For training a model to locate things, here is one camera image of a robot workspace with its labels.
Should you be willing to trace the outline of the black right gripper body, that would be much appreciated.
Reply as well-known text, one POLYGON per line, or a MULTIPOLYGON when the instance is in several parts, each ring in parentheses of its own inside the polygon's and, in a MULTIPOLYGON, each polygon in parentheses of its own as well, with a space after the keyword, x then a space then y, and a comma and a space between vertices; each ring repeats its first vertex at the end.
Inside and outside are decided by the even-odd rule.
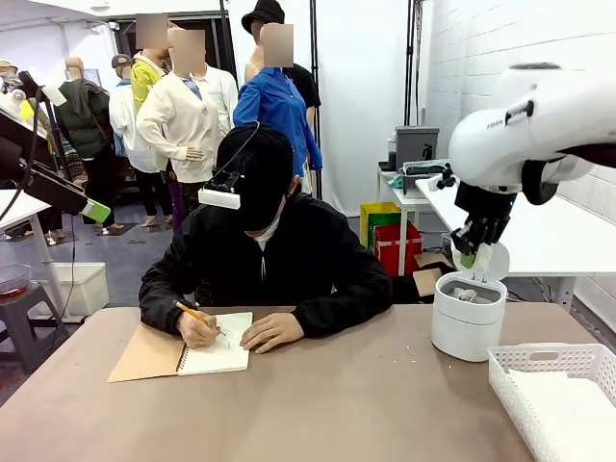
POLYGON ((491 192, 460 182, 454 205, 467 214, 465 222, 507 223, 516 198, 515 192, 491 192))

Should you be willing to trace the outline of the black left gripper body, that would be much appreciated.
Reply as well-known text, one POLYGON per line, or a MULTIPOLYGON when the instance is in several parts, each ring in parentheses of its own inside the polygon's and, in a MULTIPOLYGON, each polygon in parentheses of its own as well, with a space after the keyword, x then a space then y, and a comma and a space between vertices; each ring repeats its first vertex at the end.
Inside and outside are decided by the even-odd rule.
POLYGON ((46 162, 50 161, 47 138, 2 109, 1 180, 21 181, 30 160, 33 160, 31 175, 34 178, 52 177, 52 172, 46 167, 46 162))

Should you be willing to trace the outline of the person's right hand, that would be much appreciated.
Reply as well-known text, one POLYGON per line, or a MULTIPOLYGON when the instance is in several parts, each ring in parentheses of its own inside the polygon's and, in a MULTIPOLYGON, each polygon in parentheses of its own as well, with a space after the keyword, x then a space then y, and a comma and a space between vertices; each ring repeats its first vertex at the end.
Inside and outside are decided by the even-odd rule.
POLYGON ((179 317, 176 327, 188 348, 208 347, 220 335, 217 319, 206 313, 199 312, 202 321, 186 312, 179 317))

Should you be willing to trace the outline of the person's left hand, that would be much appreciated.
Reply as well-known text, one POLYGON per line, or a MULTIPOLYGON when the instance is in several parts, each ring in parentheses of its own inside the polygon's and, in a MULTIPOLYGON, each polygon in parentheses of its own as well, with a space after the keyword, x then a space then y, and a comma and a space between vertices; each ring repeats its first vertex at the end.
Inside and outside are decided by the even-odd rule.
POLYGON ((242 336, 241 347, 262 354, 304 337, 292 313, 273 313, 251 324, 242 336))

